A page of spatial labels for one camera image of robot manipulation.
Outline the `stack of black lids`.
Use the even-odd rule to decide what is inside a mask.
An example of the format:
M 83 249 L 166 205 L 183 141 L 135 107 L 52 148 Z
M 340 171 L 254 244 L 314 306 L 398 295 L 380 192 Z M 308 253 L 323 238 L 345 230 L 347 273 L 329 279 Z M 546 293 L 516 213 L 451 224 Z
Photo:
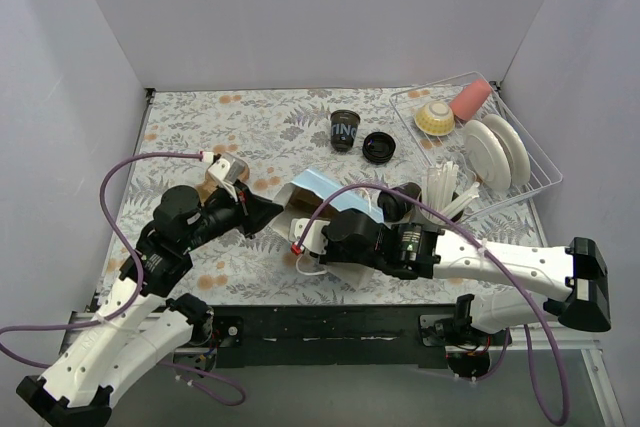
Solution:
M 394 155 L 396 142 L 386 132 L 372 132 L 363 141 L 362 154 L 370 163 L 386 164 Z

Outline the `single brown cup carrier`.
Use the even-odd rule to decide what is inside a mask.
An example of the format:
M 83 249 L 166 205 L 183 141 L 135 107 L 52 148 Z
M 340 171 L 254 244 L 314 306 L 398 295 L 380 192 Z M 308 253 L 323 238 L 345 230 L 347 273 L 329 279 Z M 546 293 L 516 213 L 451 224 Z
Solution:
M 288 205 L 294 210 L 313 213 L 323 202 L 323 199 L 312 191 L 296 187 L 289 197 Z

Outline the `light blue paper bag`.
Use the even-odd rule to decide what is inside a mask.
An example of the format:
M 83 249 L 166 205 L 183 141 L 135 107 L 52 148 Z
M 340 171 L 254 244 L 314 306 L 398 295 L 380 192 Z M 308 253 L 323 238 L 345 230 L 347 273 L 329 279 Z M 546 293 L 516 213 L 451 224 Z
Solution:
M 289 242 L 292 242 L 289 240 L 291 221 L 294 218 L 310 219 L 313 214 L 294 210 L 288 205 L 289 197 L 296 187 L 312 191 L 324 201 L 331 194 L 339 190 L 341 185 L 320 171 L 309 168 L 298 174 L 292 181 L 286 183 L 278 191 L 273 201 L 282 205 L 284 211 L 270 222 L 269 227 Z M 332 200 L 331 203 L 322 210 L 317 220 L 330 222 L 339 212 L 349 208 L 354 208 L 368 214 L 378 223 L 383 222 L 382 210 L 372 204 L 370 200 L 365 200 L 355 190 L 341 194 Z M 357 266 L 356 264 L 329 264 L 325 265 L 324 269 L 354 289 L 363 288 L 373 276 L 373 270 L 371 268 Z

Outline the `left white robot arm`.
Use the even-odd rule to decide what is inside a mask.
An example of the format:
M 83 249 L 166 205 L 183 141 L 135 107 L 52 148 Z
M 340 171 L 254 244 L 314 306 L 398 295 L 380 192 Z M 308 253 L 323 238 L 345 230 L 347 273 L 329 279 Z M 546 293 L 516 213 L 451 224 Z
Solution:
M 191 252 L 237 230 L 252 237 L 282 213 L 242 182 L 202 201 L 195 188 L 167 190 L 142 229 L 110 295 L 64 354 L 17 394 L 51 426 L 103 426 L 119 396 L 173 349 L 213 335 L 213 311 L 170 293 L 192 268 Z

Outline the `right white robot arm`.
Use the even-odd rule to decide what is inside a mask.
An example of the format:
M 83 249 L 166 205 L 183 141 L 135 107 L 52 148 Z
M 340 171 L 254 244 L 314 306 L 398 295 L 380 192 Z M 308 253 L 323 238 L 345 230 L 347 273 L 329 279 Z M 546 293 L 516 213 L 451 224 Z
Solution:
M 320 261 L 355 265 L 402 280 L 464 278 L 506 286 L 456 301 L 450 320 L 433 331 L 445 342 L 475 344 L 486 334 L 541 321 L 584 332 L 611 328 L 608 268 L 596 242 L 576 237 L 566 247 L 525 247 L 467 240 L 435 225 L 387 226 L 357 209 L 338 213 L 312 236 Z

